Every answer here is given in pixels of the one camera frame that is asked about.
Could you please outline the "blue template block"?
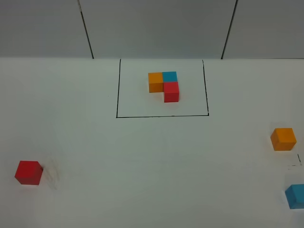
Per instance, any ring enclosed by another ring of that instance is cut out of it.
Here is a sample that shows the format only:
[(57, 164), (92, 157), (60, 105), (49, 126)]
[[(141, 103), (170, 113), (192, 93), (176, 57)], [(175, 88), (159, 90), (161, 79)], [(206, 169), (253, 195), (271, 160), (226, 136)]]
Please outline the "blue template block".
[(171, 72), (162, 72), (163, 82), (177, 82), (177, 73), (176, 71)]

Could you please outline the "orange template block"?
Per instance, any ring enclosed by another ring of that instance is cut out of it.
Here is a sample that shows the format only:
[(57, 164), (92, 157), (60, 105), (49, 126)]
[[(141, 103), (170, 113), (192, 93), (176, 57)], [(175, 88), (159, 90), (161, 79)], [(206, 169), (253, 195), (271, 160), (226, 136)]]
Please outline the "orange template block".
[(162, 72), (154, 72), (148, 74), (149, 92), (163, 92), (163, 76)]

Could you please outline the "red template block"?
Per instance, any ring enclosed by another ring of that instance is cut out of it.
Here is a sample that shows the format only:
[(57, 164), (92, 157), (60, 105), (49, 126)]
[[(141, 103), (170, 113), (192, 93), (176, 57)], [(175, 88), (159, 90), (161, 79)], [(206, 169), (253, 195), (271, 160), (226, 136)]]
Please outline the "red template block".
[(163, 93), (165, 103), (178, 102), (180, 96), (178, 82), (164, 82)]

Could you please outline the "orange loose block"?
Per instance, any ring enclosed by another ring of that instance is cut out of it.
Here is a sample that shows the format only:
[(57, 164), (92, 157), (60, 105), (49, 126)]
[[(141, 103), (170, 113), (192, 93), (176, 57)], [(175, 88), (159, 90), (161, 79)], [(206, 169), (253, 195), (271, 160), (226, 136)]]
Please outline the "orange loose block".
[(275, 128), (270, 139), (275, 151), (291, 151), (297, 143), (292, 128)]

